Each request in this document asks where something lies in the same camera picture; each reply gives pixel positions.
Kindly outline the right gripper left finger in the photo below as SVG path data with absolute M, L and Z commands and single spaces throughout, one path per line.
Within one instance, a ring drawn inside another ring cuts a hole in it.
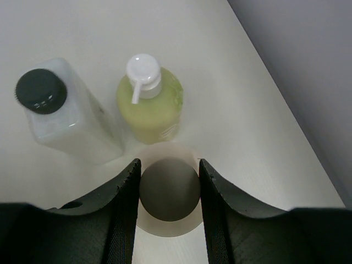
M 60 208 L 1 204 L 1 263 L 131 263 L 141 161 Z

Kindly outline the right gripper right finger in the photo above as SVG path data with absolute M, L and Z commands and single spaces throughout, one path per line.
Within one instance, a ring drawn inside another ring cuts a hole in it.
M 351 210 L 281 210 L 199 163 L 209 263 L 351 263 Z

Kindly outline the beige bottle round cap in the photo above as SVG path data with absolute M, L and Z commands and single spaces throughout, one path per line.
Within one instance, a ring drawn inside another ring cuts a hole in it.
M 141 161 L 137 226 L 158 237 L 178 237 L 202 223 L 199 155 L 162 142 L 147 146 Z

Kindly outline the white bottle black cap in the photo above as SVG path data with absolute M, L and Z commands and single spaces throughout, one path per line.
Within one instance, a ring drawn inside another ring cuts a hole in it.
M 123 154 L 121 131 L 65 59 L 53 58 L 23 72 L 15 98 L 39 144 L 93 163 Z

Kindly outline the green pump lotion bottle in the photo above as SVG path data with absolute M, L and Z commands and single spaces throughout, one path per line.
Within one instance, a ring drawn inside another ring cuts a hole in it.
M 126 64 L 116 92 L 121 116 L 147 145 L 173 139 L 180 127 L 184 90 L 177 77 L 145 53 Z

